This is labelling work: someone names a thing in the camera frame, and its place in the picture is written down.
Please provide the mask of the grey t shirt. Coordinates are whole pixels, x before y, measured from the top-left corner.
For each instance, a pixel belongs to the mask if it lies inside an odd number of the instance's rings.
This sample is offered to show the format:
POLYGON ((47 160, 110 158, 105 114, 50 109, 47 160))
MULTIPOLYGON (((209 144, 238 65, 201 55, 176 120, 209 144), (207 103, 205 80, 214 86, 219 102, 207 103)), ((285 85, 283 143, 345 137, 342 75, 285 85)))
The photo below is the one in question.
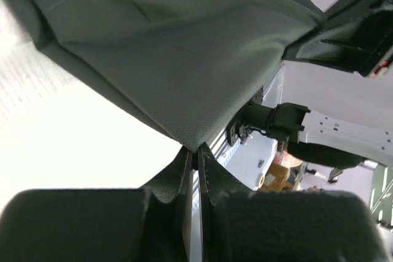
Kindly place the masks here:
POLYGON ((36 48, 189 150, 325 21, 311 0, 6 0, 36 48))

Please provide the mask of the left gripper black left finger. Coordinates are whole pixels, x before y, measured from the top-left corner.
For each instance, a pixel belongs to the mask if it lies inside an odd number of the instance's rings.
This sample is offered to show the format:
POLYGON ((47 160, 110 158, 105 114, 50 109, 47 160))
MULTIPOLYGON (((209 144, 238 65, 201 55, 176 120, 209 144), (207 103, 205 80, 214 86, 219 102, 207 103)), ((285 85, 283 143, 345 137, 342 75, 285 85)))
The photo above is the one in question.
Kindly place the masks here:
POLYGON ((193 154, 137 189, 25 190, 1 215, 2 261, 188 261, 193 154))

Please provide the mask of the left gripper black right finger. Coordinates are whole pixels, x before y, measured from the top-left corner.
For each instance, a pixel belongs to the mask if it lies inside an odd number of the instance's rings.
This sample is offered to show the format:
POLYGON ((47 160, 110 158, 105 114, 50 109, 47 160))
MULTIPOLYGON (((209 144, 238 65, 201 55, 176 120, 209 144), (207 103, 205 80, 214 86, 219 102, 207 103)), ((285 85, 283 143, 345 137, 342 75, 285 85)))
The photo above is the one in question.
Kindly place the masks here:
POLYGON ((197 152, 203 261, 387 261, 365 203, 345 191, 256 192, 197 152))

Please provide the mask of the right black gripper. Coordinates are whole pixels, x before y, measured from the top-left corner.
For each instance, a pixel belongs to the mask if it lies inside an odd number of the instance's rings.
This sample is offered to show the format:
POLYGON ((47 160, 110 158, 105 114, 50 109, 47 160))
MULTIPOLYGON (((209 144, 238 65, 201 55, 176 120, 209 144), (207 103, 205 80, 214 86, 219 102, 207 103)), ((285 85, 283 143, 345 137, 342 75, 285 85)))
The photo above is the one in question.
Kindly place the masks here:
POLYGON ((392 0, 337 0, 327 20, 288 46, 283 58, 363 77, 392 69, 392 0))

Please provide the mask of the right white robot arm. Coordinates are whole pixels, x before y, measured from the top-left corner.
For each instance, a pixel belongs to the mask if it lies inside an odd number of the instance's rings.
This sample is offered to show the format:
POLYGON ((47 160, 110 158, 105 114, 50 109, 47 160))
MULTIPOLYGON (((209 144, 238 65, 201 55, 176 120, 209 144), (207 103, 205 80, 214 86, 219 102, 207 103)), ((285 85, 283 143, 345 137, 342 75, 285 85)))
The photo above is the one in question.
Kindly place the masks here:
MULTIPOLYGON (((287 61, 299 61, 358 73, 366 78, 392 71, 392 0, 338 0, 327 20, 290 44, 287 61)), ((328 117, 293 103, 274 108, 247 103, 236 132, 259 131, 287 142, 305 161, 342 167, 373 160, 392 165, 392 132, 328 117)))

